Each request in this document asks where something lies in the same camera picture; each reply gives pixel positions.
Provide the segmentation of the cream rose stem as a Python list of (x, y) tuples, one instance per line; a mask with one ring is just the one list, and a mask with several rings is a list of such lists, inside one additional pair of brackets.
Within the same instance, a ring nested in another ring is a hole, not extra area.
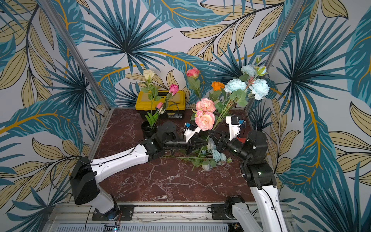
[(155, 72), (152, 70), (144, 70), (143, 71), (143, 77), (145, 79), (144, 81), (144, 87), (141, 88), (141, 91), (143, 93), (148, 94), (148, 98), (150, 100), (150, 113), (148, 115), (152, 115), (152, 107), (155, 101), (157, 101), (157, 95), (158, 95), (158, 89), (153, 85), (153, 78), (155, 76)]

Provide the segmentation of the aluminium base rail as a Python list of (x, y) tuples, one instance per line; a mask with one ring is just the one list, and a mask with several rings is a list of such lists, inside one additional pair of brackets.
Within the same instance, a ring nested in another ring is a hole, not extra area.
[(120, 203), (108, 220), (90, 206), (58, 204), (45, 232), (295, 232), (287, 204), (260, 211), (255, 203)]

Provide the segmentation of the pink red rose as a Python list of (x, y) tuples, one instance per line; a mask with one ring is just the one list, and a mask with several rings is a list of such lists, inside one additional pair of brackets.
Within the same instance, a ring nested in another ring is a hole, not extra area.
[(193, 92), (198, 97), (198, 99), (201, 100), (202, 92), (201, 92), (201, 81), (199, 79), (199, 75), (200, 75), (200, 71), (196, 67), (186, 72), (189, 88), (193, 90)]

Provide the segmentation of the pale blue white rose spray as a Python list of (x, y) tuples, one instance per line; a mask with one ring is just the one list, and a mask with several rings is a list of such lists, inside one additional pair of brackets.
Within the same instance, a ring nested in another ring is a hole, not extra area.
[(215, 148), (216, 146), (212, 144), (202, 148), (199, 152), (199, 158), (209, 159), (211, 161), (212, 169), (232, 162), (232, 158), (228, 158), (224, 153), (218, 152)]

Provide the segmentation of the pink peony spray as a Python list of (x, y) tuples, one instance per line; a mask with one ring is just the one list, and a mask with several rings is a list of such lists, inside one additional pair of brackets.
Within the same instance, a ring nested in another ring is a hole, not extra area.
[(192, 110), (195, 114), (194, 120), (201, 131), (212, 130), (215, 124), (216, 111), (215, 104), (212, 100), (203, 98), (196, 103), (196, 110)]

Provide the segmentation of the orange rose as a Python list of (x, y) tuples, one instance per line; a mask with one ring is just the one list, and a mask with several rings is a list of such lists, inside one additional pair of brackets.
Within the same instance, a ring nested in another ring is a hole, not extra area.
[(225, 85), (221, 82), (214, 81), (212, 84), (212, 91), (209, 93), (209, 99), (212, 101), (217, 101), (225, 88)]

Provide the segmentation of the light blue rose stem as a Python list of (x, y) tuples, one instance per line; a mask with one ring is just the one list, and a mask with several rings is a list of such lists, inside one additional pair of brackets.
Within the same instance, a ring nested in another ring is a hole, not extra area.
[(226, 163), (231, 163), (231, 157), (227, 157), (224, 153), (217, 151), (216, 145), (211, 138), (208, 139), (208, 144), (196, 150), (195, 156), (175, 156), (166, 155), (164, 158), (179, 159), (181, 161), (192, 163), (193, 167), (202, 167), (203, 169), (213, 169), (217, 166), (223, 166)]

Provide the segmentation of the red glove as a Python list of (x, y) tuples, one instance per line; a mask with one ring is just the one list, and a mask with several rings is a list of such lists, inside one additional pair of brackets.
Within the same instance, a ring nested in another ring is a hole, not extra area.
[(246, 142), (246, 138), (237, 137), (237, 139), (238, 139), (238, 141), (240, 141), (243, 144)]

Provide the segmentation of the pink white tulips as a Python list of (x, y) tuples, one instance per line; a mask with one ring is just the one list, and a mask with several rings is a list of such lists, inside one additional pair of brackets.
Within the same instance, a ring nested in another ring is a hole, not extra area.
[(157, 120), (160, 115), (162, 115), (166, 111), (166, 103), (159, 102), (156, 106), (156, 112), (155, 113), (150, 113), (148, 112), (145, 117), (149, 123), (150, 129), (154, 129), (155, 124), (157, 123)]

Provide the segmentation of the magenta rose bud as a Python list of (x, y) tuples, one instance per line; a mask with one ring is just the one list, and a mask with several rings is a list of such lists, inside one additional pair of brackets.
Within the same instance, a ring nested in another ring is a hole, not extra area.
[(166, 110), (169, 106), (169, 101), (177, 94), (179, 91), (179, 87), (175, 84), (172, 84), (169, 89), (169, 93), (167, 94), (165, 98), (165, 102), (162, 106), (162, 110)]

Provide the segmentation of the glossy black vase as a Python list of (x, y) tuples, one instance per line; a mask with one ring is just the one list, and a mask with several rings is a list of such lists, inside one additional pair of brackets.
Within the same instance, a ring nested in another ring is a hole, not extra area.
[(145, 121), (141, 124), (141, 130), (143, 133), (143, 138), (146, 140), (148, 138), (151, 138), (157, 132), (157, 126), (155, 125), (152, 128), (149, 122)]

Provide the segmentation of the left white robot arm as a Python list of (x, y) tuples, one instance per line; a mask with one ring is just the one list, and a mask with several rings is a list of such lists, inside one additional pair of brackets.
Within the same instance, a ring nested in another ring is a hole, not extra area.
[(198, 136), (200, 131), (192, 125), (179, 135), (177, 125), (167, 121), (150, 138), (126, 151), (101, 159), (79, 158), (70, 176), (74, 203), (91, 206), (110, 217), (119, 210), (119, 206), (113, 196), (100, 187), (102, 181), (133, 166), (160, 158), (167, 150), (184, 149), (191, 153), (206, 146), (207, 141)]

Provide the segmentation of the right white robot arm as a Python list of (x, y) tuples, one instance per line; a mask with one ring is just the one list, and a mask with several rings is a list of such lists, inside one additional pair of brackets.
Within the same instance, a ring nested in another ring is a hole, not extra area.
[(241, 160), (240, 169), (258, 207), (258, 223), (241, 196), (228, 197), (224, 214), (235, 219), (245, 232), (288, 231), (278, 197), (277, 182), (272, 168), (266, 162), (268, 143), (266, 135), (258, 130), (248, 133), (244, 142), (226, 132), (211, 131), (210, 137), (218, 151), (228, 151)]

